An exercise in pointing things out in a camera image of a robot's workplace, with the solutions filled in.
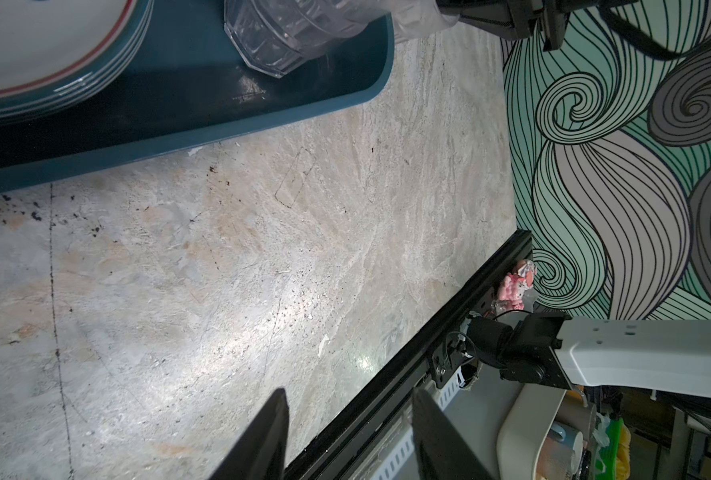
wave-patterned wallpaper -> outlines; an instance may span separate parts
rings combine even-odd
[[[615,8],[660,61],[575,12],[560,51],[503,42],[517,222],[543,306],[711,318],[711,0]]]

marble table surface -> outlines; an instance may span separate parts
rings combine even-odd
[[[0,478],[207,478],[284,387],[287,462],[515,229],[498,39],[357,107],[0,195]]]

tray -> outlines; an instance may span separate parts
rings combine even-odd
[[[0,193],[315,117],[374,98],[393,64],[389,17],[275,79],[245,66],[222,0],[156,0],[120,77],[59,114],[0,127]]]

spiral pattern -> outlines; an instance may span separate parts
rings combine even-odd
[[[711,48],[688,58],[659,85],[649,108],[649,132],[674,147],[711,140]]]

black aluminum profile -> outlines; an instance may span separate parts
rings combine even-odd
[[[409,405],[411,390],[428,377],[435,379],[433,352],[445,344],[446,334],[518,260],[530,255],[531,232],[516,230],[286,467],[284,480],[349,478]]]

